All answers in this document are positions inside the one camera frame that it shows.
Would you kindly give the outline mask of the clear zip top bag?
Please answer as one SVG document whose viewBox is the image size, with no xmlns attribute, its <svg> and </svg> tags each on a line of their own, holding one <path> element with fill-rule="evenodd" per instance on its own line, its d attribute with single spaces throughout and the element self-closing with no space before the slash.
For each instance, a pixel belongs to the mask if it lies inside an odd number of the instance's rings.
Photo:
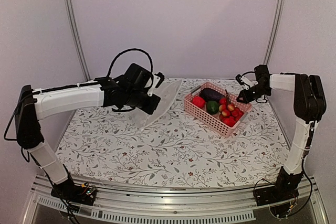
<svg viewBox="0 0 336 224">
<path fill-rule="evenodd" d="M 158 89 L 156 89 L 153 95 L 157 95 L 161 98 L 156 110 L 152 115 L 148 115 L 145 112 L 136 109 L 130 112 L 130 122 L 135 125 L 138 130 L 143 131 L 145 128 L 151 126 L 161 116 L 163 116 L 174 103 L 178 92 L 182 84 L 181 79 L 168 79 L 165 80 Z"/>
</svg>

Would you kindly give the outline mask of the red cherry bunch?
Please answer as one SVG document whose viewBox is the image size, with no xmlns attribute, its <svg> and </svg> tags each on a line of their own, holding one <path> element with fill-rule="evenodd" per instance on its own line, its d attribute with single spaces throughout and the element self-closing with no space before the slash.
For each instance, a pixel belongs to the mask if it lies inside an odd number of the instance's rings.
<svg viewBox="0 0 336 224">
<path fill-rule="evenodd" d="M 225 95 L 219 100 L 218 111 L 221 119 L 233 118 L 238 121 L 244 115 L 244 112 L 232 103 L 227 90 L 225 90 Z"/>
</svg>

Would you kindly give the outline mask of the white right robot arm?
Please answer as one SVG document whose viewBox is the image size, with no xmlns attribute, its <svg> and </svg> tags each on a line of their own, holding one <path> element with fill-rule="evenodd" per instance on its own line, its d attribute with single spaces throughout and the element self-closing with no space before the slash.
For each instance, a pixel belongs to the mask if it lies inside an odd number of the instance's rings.
<svg viewBox="0 0 336 224">
<path fill-rule="evenodd" d="M 266 65 L 258 65 L 252 73 L 257 81 L 253 84 L 245 75 L 238 74 L 236 81 L 244 87 L 236 99 L 240 103 L 250 103 L 262 96 L 270 96 L 272 90 L 293 92 L 293 111 L 296 129 L 290 153 L 281 167 L 271 196 L 276 201 L 284 200 L 297 189 L 303 175 L 305 158 L 309 154 L 313 135 L 324 115 L 327 103 L 322 82 L 317 75 L 303 73 L 269 73 Z"/>
</svg>

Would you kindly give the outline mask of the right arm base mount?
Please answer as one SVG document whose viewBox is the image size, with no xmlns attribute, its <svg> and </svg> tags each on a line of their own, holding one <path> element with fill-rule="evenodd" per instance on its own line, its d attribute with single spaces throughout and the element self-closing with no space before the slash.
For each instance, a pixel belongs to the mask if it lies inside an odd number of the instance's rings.
<svg viewBox="0 0 336 224">
<path fill-rule="evenodd" d="M 275 184 L 260 179 L 253 187 L 253 197 L 256 205 L 269 206 L 270 213 L 277 219 L 288 218 L 298 204 L 297 189 L 278 191 Z"/>
</svg>

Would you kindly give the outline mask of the dark purple eggplant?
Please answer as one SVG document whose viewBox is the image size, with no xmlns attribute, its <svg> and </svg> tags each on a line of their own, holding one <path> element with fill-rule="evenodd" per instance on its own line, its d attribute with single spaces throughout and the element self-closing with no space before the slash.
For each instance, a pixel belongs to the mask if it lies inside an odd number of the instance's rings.
<svg viewBox="0 0 336 224">
<path fill-rule="evenodd" d="M 224 95 L 219 93 L 218 91 L 212 89 L 212 88 L 204 88 L 199 93 L 199 96 L 205 101 L 216 101 L 219 102 Z"/>
</svg>

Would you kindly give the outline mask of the red chili pepper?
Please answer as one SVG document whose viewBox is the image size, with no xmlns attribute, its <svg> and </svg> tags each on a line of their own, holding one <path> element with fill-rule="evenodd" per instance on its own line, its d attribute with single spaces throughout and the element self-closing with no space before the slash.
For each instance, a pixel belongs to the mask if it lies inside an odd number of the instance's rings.
<svg viewBox="0 0 336 224">
<path fill-rule="evenodd" d="M 223 119 L 223 123 L 225 125 L 227 125 L 228 127 L 233 127 L 238 121 L 239 121 L 240 117 L 227 117 Z"/>
</svg>

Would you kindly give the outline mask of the green avocado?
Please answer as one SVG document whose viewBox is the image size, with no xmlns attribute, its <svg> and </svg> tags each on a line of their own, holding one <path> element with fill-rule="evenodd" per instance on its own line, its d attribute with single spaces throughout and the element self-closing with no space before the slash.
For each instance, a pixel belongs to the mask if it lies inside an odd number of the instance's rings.
<svg viewBox="0 0 336 224">
<path fill-rule="evenodd" d="M 217 114 L 219 111 L 219 103 L 216 101 L 208 101 L 206 103 L 206 111 L 211 115 Z"/>
</svg>

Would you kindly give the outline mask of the aluminium front rail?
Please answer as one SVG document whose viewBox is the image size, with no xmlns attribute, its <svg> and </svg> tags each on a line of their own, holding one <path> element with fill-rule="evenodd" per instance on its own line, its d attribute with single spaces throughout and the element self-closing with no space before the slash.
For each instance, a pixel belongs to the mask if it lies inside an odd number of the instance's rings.
<svg viewBox="0 0 336 224">
<path fill-rule="evenodd" d="M 92 206 L 78 205 L 70 218 L 64 204 L 51 195 L 44 176 L 36 176 L 28 195 L 23 223 L 330 223 L 317 185 L 302 180 L 293 216 L 272 214 L 290 201 L 257 205 L 254 185 L 227 188 L 140 186 L 75 176 L 77 184 L 96 186 Z"/>
</svg>

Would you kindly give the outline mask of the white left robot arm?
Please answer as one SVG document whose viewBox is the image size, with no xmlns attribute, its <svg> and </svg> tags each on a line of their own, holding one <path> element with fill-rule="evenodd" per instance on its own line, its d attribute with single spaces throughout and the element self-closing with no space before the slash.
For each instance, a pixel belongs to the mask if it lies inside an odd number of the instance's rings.
<svg viewBox="0 0 336 224">
<path fill-rule="evenodd" d="M 160 97 L 154 94 L 164 80 L 162 73 L 153 74 L 133 63 L 116 78 L 110 76 L 68 86 L 35 89 L 26 85 L 20 92 L 14 112 L 16 142 L 37 162 L 53 186 L 67 200 L 78 195 L 78 188 L 69 172 L 45 142 L 40 120 L 49 116 L 88 107 L 109 107 L 123 113 L 139 109 L 153 114 Z"/>
</svg>

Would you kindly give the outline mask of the left aluminium frame post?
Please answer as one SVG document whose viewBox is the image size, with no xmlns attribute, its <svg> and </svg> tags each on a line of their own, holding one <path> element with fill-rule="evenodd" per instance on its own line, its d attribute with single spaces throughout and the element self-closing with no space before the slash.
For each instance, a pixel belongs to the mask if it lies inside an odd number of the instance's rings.
<svg viewBox="0 0 336 224">
<path fill-rule="evenodd" d="M 74 6 L 72 3 L 72 0 L 64 0 L 64 2 L 65 2 L 65 8 L 66 8 L 66 12 L 67 12 L 68 20 L 69 20 L 70 31 L 72 34 L 73 43 L 74 43 L 77 57 L 79 60 L 80 68 L 82 70 L 84 79 L 86 81 L 89 81 L 91 79 L 91 76 L 89 73 L 87 61 L 85 59 L 85 54 L 83 51 L 83 47 L 82 47 L 82 43 L 81 43 L 79 31 L 78 31 Z"/>
</svg>

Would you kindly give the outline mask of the red wrinkled apple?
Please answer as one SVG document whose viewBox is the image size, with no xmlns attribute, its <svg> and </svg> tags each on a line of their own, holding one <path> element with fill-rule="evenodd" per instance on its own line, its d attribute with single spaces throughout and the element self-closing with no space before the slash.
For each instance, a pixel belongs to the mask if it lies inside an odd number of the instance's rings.
<svg viewBox="0 0 336 224">
<path fill-rule="evenodd" d="M 199 96 L 195 96 L 192 100 L 192 103 L 200 109 L 203 109 L 204 106 L 206 105 L 206 101 L 202 97 L 199 97 Z"/>
</svg>

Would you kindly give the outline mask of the floral table cloth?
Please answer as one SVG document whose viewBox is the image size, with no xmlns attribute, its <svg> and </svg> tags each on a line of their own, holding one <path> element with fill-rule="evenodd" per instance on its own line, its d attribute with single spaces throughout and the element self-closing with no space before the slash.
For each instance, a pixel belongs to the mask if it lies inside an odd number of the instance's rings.
<svg viewBox="0 0 336 224">
<path fill-rule="evenodd" d="M 252 109 L 230 137 L 184 111 L 202 79 L 183 79 L 169 110 L 139 130 L 131 113 L 108 108 L 75 112 L 56 150 L 73 175 L 137 185 L 228 187 L 276 180 L 289 154 L 269 104 Z"/>
</svg>

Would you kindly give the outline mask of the aluminium frame post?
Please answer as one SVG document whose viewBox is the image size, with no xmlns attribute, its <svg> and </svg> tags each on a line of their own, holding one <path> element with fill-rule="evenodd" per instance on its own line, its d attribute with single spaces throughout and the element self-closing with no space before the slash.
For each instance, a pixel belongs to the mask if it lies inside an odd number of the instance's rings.
<svg viewBox="0 0 336 224">
<path fill-rule="evenodd" d="M 82 47 L 82 43 L 81 43 L 79 31 L 78 31 L 74 6 L 72 3 L 72 0 L 64 0 L 64 2 L 65 2 L 65 8 L 66 8 L 66 12 L 67 12 L 68 20 L 69 20 L 70 31 L 72 34 L 73 43 L 74 43 L 77 57 L 79 60 L 80 68 L 82 70 L 84 79 L 86 81 L 89 81 L 91 79 L 91 76 L 89 73 L 87 61 L 85 59 L 85 54 L 83 51 L 83 47 Z"/>
<path fill-rule="evenodd" d="M 273 20 L 272 20 L 270 36 L 268 39 L 268 44 L 266 47 L 266 52 L 265 52 L 265 56 L 263 60 L 263 64 L 265 65 L 269 65 L 270 60 L 271 60 L 272 52 L 274 50 L 274 46 L 276 43 L 276 38 L 277 38 L 277 34 L 278 34 L 280 22 L 281 22 L 284 4 L 285 4 L 285 0 L 276 0 L 275 12 L 274 12 Z"/>
</svg>

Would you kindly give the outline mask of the right aluminium frame post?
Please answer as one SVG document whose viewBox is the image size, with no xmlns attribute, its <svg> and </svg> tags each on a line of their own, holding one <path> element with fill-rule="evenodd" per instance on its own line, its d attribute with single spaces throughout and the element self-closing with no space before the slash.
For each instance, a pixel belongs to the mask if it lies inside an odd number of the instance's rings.
<svg viewBox="0 0 336 224">
<path fill-rule="evenodd" d="M 270 36 L 268 39 L 268 44 L 266 47 L 266 52 L 265 52 L 265 56 L 263 60 L 263 64 L 265 65 L 269 65 L 270 60 L 271 60 L 272 52 L 274 50 L 274 46 L 276 43 L 276 38 L 277 38 L 277 34 L 278 34 L 280 22 L 281 22 L 284 4 L 285 4 L 285 0 L 276 0 L 275 12 L 274 12 L 273 20 L 272 20 Z"/>
</svg>

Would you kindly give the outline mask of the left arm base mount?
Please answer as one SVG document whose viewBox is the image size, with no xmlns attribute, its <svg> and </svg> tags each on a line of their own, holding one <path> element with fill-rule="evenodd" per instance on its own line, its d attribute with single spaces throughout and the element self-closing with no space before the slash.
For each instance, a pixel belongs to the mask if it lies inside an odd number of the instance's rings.
<svg viewBox="0 0 336 224">
<path fill-rule="evenodd" d="M 74 202 L 82 205 L 93 206 L 97 188 L 84 185 L 76 185 L 72 180 L 67 180 L 60 184 L 53 184 L 51 195 L 68 202 Z"/>
</svg>

